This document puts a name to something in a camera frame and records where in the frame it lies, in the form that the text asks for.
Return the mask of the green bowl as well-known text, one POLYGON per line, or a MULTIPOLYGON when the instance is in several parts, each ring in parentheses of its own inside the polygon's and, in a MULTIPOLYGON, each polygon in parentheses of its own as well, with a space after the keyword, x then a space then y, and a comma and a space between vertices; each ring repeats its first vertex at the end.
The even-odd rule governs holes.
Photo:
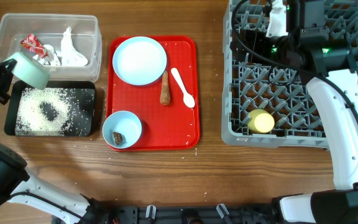
POLYGON ((6 62, 12 59, 16 61, 12 70, 16 78, 39 90, 47 86, 50 73, 41 63, 23 52, 14 53, 6 59, 6 62))

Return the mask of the red snack wrapper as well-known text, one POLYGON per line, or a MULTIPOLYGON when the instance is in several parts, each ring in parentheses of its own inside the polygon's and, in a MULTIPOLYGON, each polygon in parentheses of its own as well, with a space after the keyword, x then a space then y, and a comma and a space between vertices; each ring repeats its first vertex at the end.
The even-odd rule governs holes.
POLYGON ((25 49, 38 55, 40 58, 45 58, 48 55, 47 49, 41 44, 40 40, 34 34, 29 34, 20 42, 20 44, 25 49))

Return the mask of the pile of white rice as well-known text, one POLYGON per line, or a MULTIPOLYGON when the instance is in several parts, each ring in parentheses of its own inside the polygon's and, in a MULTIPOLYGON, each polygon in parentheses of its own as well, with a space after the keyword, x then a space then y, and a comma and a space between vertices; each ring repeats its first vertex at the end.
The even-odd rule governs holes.
POLYGON ((25 88, 14 128, 16 136, 87 136, 96 91, 92 88, 25 88))

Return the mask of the white napkin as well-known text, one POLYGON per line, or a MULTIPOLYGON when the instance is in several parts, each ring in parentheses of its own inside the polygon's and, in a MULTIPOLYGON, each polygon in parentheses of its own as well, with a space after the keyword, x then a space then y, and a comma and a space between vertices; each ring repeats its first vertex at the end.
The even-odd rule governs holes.
POLYGON ((88 59, 83 54, 79 53, 73 46, 73 41, 71 39, 71 27, 68 27, 63 33, 60 49, 62 66, 84 67, 88 64, 88 59))

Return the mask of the yellow plastic cup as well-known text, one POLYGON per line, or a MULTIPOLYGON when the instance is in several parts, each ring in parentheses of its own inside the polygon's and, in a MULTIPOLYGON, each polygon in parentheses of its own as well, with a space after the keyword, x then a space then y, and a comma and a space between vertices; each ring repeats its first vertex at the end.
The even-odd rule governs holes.
POLYGON ((249 113, 247 127, 254 133, 269 133, 275 126, 273 116, 263 109, 254 109, 249 113))

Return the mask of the white plastic spoon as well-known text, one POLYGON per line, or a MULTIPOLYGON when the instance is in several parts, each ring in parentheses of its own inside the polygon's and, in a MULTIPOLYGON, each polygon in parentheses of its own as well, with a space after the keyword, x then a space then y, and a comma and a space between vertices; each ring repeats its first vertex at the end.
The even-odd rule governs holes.
POLYGON ((180 73, 177 68, 171 69, 172 76, 174 77, 175 81, 177 82, 178 86, 180 87, 180 90, 183 93, 183 102, 188 108, 194 108, 195 107, 195 99, 192 95, 190 95, 184 85, 183 80, 181 79, 180 73))

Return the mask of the orange carrot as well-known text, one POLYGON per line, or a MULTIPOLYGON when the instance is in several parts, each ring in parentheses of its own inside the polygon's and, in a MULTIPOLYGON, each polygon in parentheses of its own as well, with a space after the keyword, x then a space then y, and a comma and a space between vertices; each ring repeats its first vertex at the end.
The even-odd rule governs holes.
POLYGON ((164 106, 170 104, 170 89, 168 84, 168 72, 164 71, 162 75, 162 87, 160 93, 160 103, 164 106))

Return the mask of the brown food scrap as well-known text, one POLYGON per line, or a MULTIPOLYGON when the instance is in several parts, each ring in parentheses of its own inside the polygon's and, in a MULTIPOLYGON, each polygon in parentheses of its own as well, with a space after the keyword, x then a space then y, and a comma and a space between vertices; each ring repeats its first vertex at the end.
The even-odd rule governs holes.
POLYGON ((113 139, 116 146, 120 146, 120 144, 123 142, 123 136, 121 133, 113 132, 113 139))

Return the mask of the small light blue bowl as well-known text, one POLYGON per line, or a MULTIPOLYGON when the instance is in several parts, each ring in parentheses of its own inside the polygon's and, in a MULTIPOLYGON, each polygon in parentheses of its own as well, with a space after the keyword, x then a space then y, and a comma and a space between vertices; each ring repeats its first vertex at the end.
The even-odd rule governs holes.
POLYGON ((142 123, 138 116, 130 111, 117 111, 106 118, 102 134, 108 146, 127 149, 140 139, 142 123), (113 133, 121 135, 122 141, 119 144, 116 144, 113 133))

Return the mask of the large light blue plate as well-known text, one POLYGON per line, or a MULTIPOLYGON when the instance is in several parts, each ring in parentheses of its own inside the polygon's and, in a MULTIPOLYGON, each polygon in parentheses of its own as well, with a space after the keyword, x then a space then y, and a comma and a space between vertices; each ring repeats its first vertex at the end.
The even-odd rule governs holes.
POLYGON ((167 67, 167 53, 150 37, 132 37, 119 44, 113 53, 112 67, 125 83, 148 85, 158 80, 167 67))

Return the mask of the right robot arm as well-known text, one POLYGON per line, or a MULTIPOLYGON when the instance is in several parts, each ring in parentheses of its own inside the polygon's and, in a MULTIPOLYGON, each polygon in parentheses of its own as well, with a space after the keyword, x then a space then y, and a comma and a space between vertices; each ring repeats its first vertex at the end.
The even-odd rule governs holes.
POLYGON ((345 40, 331 40, 323 1, 288 1, 272 6, 270 27, 277 34, 256 34, 252 50, 233 28, 232 51, 247 52, 274 67, 298 72, 317 107, 333 163, 334 188, 277 197, 276 223, 358 223, 358 74, 345 40))

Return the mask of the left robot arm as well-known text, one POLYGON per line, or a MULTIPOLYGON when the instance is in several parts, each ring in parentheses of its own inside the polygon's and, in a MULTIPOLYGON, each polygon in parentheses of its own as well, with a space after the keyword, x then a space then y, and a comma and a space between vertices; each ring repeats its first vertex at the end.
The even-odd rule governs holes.
MULTIPOLYGON (((0 63, 0 103, 8 94, 14 75, 23 76, 36 62, 11 58, 0 63)), ((108 209, 96 199, 72 194, 38 178, 27 170, 26 161, 12 149, 0 144, 0 206, 19 203, 52 215, 56 223, 109 223, 108 209)))

